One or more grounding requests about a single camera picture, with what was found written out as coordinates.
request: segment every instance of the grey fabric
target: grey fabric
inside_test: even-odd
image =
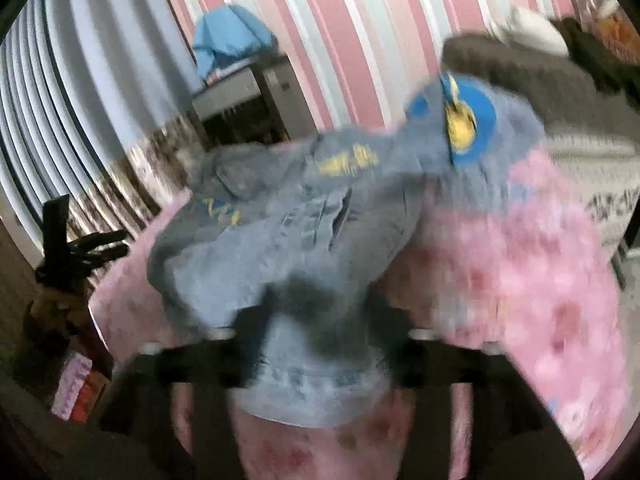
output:
[[[591,75],[569,59],[463,34],[446,41],[442,64],[524,97],[550,136],[580,131],[640,142],[640,116],[625,97],[598,92]]]
[[[541,138],[526,102],[481,87],[497,125],[473,164],[452,167],[439,79],[424,89],[429,113],[395,136],[345,128],[284,150],[234,146],[204,160],[192,199],[156,240],[148,280],[187,338],[228,325],[269,287],[276,314],[257,381],[234,393],[242,409],[334,426],[386,390],[364,300],[414,232],[425,177],[465,204],[500,206],[508,168]]]

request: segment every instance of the blue denim jacket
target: blue denim jacket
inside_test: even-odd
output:
[[[497,126],[473,164],[451,163],[439,81],[423,92],[431,112],[396,136],[349,127],[288,150],[233,146],[203,161],[190,182],[192,199],[156,240],[148,280],[172,325],[190,338],[228,325],[238,309],[259,303],[266,286],[274,292],[258,378],[234,394],[244,410],[334,426],[384,393],[388,375],[370,344],[364,299],[412,236],[426,177],[458,190],[455,196],[470,186],[472,198],[504,197],[500,181],[511,161],[500,158],[500,146],[513,140],[514,120],[535,122],[526,103],[514,108],[510,97],[482,89]],[[524,131],[516,143],[530,148],[534,137]],[[504,156],[521,152],[508,148]],[[488,174],[491,182],[468,183]]]

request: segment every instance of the pink striped wall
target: pink striped wall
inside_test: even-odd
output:
[[[438,71],[442,41],[484,30],[511,5],[572,14],[571,0],[170,0],[188,39],[207,10],[235,2],[274,31],[319,128],[391,126]]]

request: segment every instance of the curtain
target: curtain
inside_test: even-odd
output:
[[[0,45],[0,184],[31,239],[62,194],[70,236],[136,237],[206,148],[201,87],[167,0],[29,0]]]

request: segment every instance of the blue patch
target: blue patch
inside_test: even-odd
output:
[[[240,220],[240,212],[236,210],[229,202],[218,198],[204,198],[201,200],[210,217],[215,218],[218,223],[225,219],[230,221],[231,225],[238,224]]]
[[[458,99],[471,108],[476,118],[476,136],[469,148],[463,153],[451,150],[451,159],[454,164],[465,164],[478,160],[486,151],[489,140],[494,134],[497,118],[495,108],[486,95],[474,85],[474,80],[466,77],[453,76],[458,85]],[[452,101],[451,83],[448,74],[442,75],[442,88],[447,101]]]
[[[358,377],[356,376],[356,374],[344,374],[334,379],[334,383],[337,388],[353,386],[357,382]]]
[[[289,372],[289,382],[291,386],[299,388],[302,386],[302,370],[294,368]]]
[[[511,197],[511,201],[513,202],[515,201],[526,202],[527,200],[529,200],[535,195],[536,195],[535,191],[533,191],[532,189],[529,189],[528,187],[523,186],[522,184],[518,184],[517,182],[512,182],[510,185],[510,197]]]
[[[421,94],[416,96],[414,100],[409,103],[404,112],[406,118],[409,120],[424,117],[428,113],[429,103],[427,102],[427,99],[425,99]]]
[[[551,397],[551,399],[549,399],[547,407],[549,413],[551,413],[551,415],[555,415],[556,410],[558,409],[558,399],[556,399],[555,397]]]

